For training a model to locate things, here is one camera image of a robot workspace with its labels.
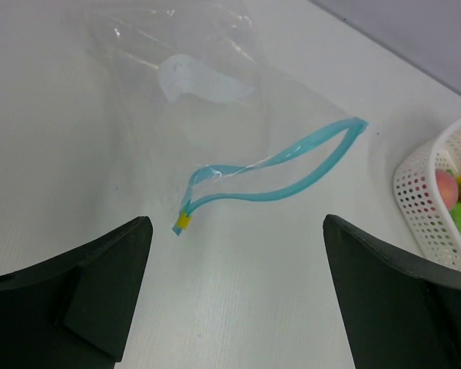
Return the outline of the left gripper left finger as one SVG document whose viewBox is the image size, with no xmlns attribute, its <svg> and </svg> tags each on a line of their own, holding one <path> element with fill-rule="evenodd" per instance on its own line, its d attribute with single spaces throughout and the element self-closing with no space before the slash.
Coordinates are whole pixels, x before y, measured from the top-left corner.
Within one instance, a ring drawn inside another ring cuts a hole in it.
<svg viewBox="0 0 461 369">
<path fill-rule="evenodd" d="M 113 368 L 151 248 L 150 218 L 0 276 L 0 368 Z"/>
</svg>

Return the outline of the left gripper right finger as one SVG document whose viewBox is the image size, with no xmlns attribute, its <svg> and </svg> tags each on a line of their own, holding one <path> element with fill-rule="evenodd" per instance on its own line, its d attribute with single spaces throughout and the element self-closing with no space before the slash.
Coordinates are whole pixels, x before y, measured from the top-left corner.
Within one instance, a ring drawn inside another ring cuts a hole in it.
<svg viewBox="0 0 461 369">
<path fill-rule="evenodd" d="M 460 271 L 337 215 L 325 217 L 323 238 L 357 368 L 461 368 Z"/>
</svg>

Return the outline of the green fake vegetable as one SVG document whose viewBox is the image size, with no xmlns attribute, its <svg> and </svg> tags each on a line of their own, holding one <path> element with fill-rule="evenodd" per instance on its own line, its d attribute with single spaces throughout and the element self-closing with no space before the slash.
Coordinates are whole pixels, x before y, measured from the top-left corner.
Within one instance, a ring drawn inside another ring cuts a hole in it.
<svg viewBox="0 0 461 369">
<path fill-rule="evenodd" d="M 451 218 L 461 235 L 461 203 L 457 202 L 453 209 L 449 211 Z"/>
</svg>

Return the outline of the red fake peach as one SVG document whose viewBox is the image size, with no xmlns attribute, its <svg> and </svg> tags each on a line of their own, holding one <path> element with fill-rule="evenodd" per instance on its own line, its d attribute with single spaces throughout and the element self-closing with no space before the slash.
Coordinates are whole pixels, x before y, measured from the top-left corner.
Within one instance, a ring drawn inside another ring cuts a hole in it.
<svg viewBox="0 0 461 369">
<path fill-rule="evenodd" d="M 451 211 L 459 199 L 459 186 L 456 179 L 447 171 L 435 170 L 435 178 L 439 195 L 448 211 Z"/>
</svg>

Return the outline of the clear zip top bag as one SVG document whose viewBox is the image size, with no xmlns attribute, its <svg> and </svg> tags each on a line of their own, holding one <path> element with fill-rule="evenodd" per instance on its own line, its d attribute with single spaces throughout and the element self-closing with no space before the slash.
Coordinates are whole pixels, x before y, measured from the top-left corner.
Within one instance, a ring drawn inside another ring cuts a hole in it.
<svg viewBox="0 0 461 369">
<path fill-rule="evenodd" d="M 97 1 L 82 14 L 173 232 L 215 201 L 279 201 L 367 123 L 271 67 L 240 1 Z"/>
</svg>

